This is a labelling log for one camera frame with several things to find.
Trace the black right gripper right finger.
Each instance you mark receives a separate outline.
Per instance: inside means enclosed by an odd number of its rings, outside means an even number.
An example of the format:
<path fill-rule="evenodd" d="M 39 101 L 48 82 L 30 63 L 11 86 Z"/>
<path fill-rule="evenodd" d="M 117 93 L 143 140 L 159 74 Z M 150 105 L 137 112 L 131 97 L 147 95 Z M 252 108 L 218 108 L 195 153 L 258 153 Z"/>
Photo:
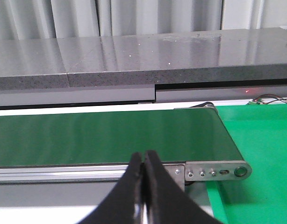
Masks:
<path fill-rule="evenodd" d="M 145 153 L 146 206 L 150 224 L 219 224 L 193 202 L 166 171 L 156 151 Z"/>

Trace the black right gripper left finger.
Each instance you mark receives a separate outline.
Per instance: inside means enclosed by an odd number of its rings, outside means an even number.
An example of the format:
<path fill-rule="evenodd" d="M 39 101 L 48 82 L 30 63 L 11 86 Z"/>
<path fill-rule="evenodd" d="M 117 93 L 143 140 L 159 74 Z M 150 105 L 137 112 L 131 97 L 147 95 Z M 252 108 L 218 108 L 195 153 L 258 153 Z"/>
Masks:
<path fill-rule="evenodd" d="M 134 153 L 111 192 L 80 224 L 140 224 L 143 216 L 142 157 Z"/>

